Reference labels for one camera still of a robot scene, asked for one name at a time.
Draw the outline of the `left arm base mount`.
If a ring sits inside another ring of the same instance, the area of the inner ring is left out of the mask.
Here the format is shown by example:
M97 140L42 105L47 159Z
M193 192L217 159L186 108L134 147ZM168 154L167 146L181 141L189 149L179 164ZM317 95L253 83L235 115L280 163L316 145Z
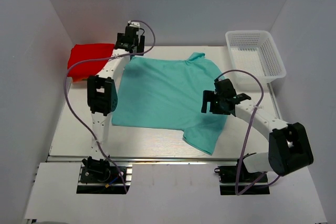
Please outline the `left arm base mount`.
M125 195L131 184L132 168L115 167L108 160L82 160L79 173L77 194Z

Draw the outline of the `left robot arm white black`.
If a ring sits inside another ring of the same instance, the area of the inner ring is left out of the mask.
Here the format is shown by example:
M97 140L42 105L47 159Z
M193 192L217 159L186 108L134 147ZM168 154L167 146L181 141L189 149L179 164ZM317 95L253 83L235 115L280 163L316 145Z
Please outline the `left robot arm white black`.
M117 81L125 66L134 55L143 55L145 36L139 22L129 22L125 32L117 34L117 41L110 59L95 76L87 80L87 101L95 134L92 146L103 144L108 139L112 112L118 104Z

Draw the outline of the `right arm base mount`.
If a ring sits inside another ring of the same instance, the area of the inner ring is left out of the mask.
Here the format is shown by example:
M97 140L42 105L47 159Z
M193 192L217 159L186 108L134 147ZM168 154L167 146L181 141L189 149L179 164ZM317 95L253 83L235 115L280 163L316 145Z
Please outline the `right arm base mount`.
M236 173L238 169L238 161L234 165L220 165L214 169L214 173L219 176L219 189L221 196L233 196L235 194ZM261 172L249 173L242 163L239 180L238 191L242 191L246 186L255 181L259 176L263 177L252 187L246 190L243 195L269 195L268 177Z

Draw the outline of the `teal t shirt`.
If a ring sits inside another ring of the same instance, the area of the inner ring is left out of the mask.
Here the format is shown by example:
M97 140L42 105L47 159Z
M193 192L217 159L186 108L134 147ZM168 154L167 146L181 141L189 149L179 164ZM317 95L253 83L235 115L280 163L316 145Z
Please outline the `teal t shirt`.
M201 108L203 92L213 88L220 73L199 52L186 60L133 57L123 71L111 123L180 130L186 143L212 155L227 117Z

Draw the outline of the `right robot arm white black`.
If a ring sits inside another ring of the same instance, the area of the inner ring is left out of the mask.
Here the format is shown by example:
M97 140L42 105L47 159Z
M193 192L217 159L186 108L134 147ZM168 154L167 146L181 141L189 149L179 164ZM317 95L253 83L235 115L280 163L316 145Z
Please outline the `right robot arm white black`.
M238 160L237 175L247 182L256 173L275 172L283 177L313 163L305 127L277 119L259 107L250 96L238 94L230 80L214 82L213 91L203 92L201 112L233 115L256 129L268 141L268 151L244 155Z

